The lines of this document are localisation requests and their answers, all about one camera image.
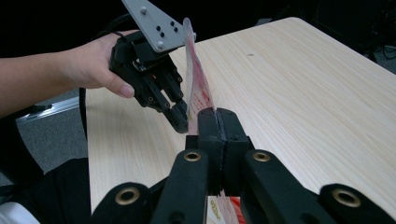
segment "person's leg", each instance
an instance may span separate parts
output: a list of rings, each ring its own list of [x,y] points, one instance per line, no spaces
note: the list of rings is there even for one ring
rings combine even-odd
[[[91,198],[88,159],[73,159],[11,198],[40,223],[88,223]]]

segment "person's arm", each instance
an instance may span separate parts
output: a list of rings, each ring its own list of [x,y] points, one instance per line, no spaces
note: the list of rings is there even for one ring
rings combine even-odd
[[[0,59],[0,118],[75,88],[106,87],[131,98],[134,89],[110,72],[110,34],[62,52]]]

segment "white fabric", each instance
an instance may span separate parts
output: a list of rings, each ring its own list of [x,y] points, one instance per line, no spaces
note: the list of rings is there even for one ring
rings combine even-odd
[[[39,224],[37,219],[19,203],[0,204],[1,224]]]

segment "human hand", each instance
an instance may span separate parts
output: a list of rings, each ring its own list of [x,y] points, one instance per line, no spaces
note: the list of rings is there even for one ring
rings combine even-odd
[[[120,32],[128,35],[134,31]],[[116,45],[118,35],[109,34],[83,46],[64,51],[64,73],[76,87],[97,89],[105,87],[125,98],[134,96],[134,88],[111,72],[108,68],[111,50]]]

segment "wooden table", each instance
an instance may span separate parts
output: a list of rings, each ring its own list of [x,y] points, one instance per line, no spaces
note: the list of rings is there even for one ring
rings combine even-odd
[[[256,148],[307,189],[346,184],[396,218],[394,74],[295,18],[196,49],[216,106],[238,115]],[[171,57],[185,76],[185,49]],[[86,99],[92,210],[120,183],[150,187],[168,176],[185,134],[135,99],[106,89]]]

